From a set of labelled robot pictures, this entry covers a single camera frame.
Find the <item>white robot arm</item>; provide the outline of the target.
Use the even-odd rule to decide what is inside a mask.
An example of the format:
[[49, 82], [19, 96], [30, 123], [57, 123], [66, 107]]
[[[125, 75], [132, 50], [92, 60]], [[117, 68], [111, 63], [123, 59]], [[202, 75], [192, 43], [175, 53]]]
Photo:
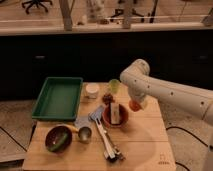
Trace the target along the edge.
[[131, 98], [130, 109], [143, 109], [145, 96], [165, 101], [196, 116], [213, 127], [213, 91], [149, 76], [149, 64], [136, 59], [120, 74], [120, 81], [127, 86]]

